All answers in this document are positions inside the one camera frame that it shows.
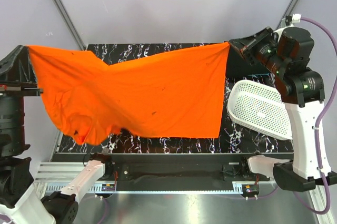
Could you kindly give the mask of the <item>orange t shirt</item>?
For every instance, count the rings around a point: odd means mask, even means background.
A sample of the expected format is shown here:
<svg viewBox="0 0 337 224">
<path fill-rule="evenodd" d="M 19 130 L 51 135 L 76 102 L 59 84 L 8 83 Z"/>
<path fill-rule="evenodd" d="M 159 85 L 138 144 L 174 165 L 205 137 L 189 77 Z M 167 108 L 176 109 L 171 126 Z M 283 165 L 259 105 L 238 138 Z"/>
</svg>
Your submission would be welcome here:
<svg viewBox="0 0 337 224">
<path fill-rule="evenodd" d="M 122 130 L 218 137 L 229 49 L 220 43 L 108 65 L 90 51 L 28 47 L 47 114 L 79 145 L 99 145 Z"/>
</svg>

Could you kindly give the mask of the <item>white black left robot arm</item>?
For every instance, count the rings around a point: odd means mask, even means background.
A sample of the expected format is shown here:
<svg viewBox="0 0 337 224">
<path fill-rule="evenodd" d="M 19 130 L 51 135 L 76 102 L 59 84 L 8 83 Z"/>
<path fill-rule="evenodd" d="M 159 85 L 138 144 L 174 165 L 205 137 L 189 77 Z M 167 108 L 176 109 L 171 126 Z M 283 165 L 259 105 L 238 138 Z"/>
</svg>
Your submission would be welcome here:
<svg viewBox="0 0 337 224">
<path fill-rule="evenodd" d="M 24 97 L 40 96 L 27 46 L 18 45 L 1 60 L 1 215 L 12 223 L 73 223 L 78 205 L 99 179 L 114 174 L 111 157 L 92 154 L 87 165 L 60 191 L 37 194 L 29 167 L 19 158 L 25 143 Z"/>
</svg>

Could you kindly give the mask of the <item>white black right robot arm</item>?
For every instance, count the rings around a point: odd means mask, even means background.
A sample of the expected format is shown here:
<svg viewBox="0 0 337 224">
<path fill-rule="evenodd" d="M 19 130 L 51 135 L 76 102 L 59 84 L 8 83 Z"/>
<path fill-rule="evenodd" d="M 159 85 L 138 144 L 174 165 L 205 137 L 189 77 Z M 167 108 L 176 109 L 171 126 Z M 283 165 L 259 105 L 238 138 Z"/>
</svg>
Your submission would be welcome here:
<svg viewBox="0 0 337 224">
<path fill-rule="evenodd" d="M 320 119 L 325 105 L 321 75 L 307 67 L 314 40 L 309 31 L 267 27 L 245 38 L 231 39 L 230 47 L 248 63 L 261 63 L 275 76 L 275 87 L 290 119 L 293 159 L 255 155 L 246 166 L 250 173 L 273 178 L 287 191 L 305 192 L 317 185 L 336 184 L 336 172 L 325 156 Z"/>
</svg>

